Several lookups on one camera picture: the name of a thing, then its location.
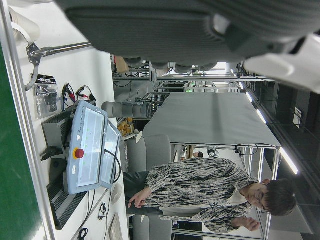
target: gray fabric cover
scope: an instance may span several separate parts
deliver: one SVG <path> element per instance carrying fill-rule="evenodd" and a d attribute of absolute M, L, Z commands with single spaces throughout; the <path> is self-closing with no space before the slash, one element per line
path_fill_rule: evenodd
<path fill-rule="evenodd" d="M 143 130 L 171 143 L 280 146 L 244 93 L 173 92 Z"/>
<path fill-rule="evenodd" d="M 149 240 L 149 239 L 153 239 L 150 238 L 150 232 L 152 233 L 153 230 L 150 231 L 151 225 L 149 223 L 149 218 L 145 216 L 143 218 L 143 221 L 141 222 L 141 218 L 143 216 L 141 215 L 134 215 L 132 217 L 132 223 L 133 223 L 133 239 L 134 240 Z"/>
<path fill-rule="evenodd" d="M 127 140 L 129 172 L 144 172 L 147 170 L 147 151 L 143 137 L 138 143 L 135 138 Z"/>
<path fill-rule="evenodd" d="M 172 221 L 161 220 L 158 216 L 149 216 L 150 240 L 170 240 L 172 234 Z"/>
<path fill-rule="evenodd" d="M 146 147 L 146 170 L 171 162 L 171 145 L 167 135 L 144 137 Z"/>
<path fill-rule="evenodd" d="M 171 162 L 171 144 L 167 135 L 142 137 L 127 140 L 129 172 L 144 172 Z M 132 217 L 133 240 L 170 240 L 172 221 L 161 220 L 158 216 L 141 215 Z"/>

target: aluminum frame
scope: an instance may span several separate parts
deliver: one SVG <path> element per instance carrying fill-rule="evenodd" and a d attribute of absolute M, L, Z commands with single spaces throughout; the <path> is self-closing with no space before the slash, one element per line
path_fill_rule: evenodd
<path fill-rule="evenodd" d="M 0 41 L 16 114 L 20 125 L 22 140 L 34 185 L 35 196 L 38 202 L 39 212 L 45 232 L 45 236 L 43 237 L 48 240 L 54 240 L 56 239 L 53 229 L 55 226 L 54 218 L 52 215 L 47 187 L 42 184 L 45 180 L 40 171 L 40 155 L 36 145 L 32 118 L 26 100 L 27 96 L 22 78 L 16 42 L 12 31 L 7 0 L 0 1 L 0 18 Z"/>

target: ceiling light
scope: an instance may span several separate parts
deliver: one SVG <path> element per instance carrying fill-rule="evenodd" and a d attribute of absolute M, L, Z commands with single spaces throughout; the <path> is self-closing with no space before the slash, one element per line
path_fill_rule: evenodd
<path fill-rule="evenodd" d="M 289 157 L 289 155 L 286 153 L 286 151 L 284 150 L 283 147 L 280 147 L 280 153 L 283 156 L 284 160 L 286 161 L 286 163 L 289 165 L 289 167 L 291 168 L 291 170 L 293 171 L 293 173 L 295 175 L 298 174 L 298 168 L 296 167 L 296 165 L 294 164 L 294 162 L 291 160 L 291 158 Z"/>
<path fill-rule="evenodd" d="M 259 109 L 256 110 L 256 112 L 258 113 L 259 117 L 261 118 L 262 122 L 267 124 L 267 121 L 265 120 L 264 116 L 262 115 L 262 113 L 260 112 Z"/>
<path fill-rule="evenodd" d="M 246 92 L 245 95 L 249 99 L 250 103 L 252 103 L 252 97 L 250 96 L 250 94 L 248 92 Z"/>
<path fill-rule="evenodd" d="M 242 82 L 239 82 L 239 85 L 240 85 L 241 90 L 243 90 L 244 89 L 244 85 L 242 84 Z"/>

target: patterned cardigan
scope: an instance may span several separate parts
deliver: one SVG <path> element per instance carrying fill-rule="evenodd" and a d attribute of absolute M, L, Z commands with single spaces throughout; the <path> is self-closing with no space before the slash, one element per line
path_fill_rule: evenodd
<path fill-rule="evenodd" d="M 163 216 L 163 220 L 203 222 L 214 233 L 228 233 L 234 218 L 243 217 L 252 205 L 248 202 L 231 206 L 229 199 L 235 191 L 258 183 L 228 159 L 193 158 L 154 167 L 148 174 L 146 186 L 151 196 L 146 207 L 182 207 L 210 205 L 191 217 Z"/>

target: short dark hair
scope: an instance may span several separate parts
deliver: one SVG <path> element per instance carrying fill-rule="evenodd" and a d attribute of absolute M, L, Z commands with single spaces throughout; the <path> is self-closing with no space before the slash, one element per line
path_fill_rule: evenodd
<path fill-rule="evenodd" d="M 266 208 L 273 216 L 286 216 L 293 212 L 297 201 L 294 188 L 288 179 L 271 180 L 264 195 Z"/>

